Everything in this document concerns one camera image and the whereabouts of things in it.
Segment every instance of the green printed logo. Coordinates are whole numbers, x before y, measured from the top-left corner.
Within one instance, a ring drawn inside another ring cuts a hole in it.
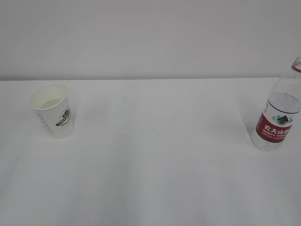
[[[56,124],[56,126],[64,126],[69,122],[71,118],[70,107],[66,107],[64,112],[61,114],[61,120]]]
[[[277,122],[278,125],[286,125],[288,123],[292,123],[293,122],[293,119],[292,118],[288,118],[286,115],[285,116],[280,116],[280,115],[277,115],[277,116],[273,116],[272,119]]]

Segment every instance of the white wall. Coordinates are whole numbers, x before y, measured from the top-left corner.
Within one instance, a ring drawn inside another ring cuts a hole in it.
[[[300,0],[0,0],[0,79],[277,76]]]

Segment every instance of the water bottle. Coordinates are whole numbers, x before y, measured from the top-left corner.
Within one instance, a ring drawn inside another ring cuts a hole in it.
[[[301,57],[272,88],[251,139],[260,149],[278,149],[301,111]]]

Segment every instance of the white table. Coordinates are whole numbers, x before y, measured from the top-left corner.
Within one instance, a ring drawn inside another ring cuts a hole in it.
[[[61,81],[74,133],[0,82],[1,226],[299,226],[301,119],[277,151],[250,132],[276,79]]]

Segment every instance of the paper cup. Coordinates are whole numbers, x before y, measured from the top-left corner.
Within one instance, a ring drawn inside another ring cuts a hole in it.
[[[30,95],[28,104],[52,137],[64,138],[73,132],[65,86],[57,83],[42,86]]]

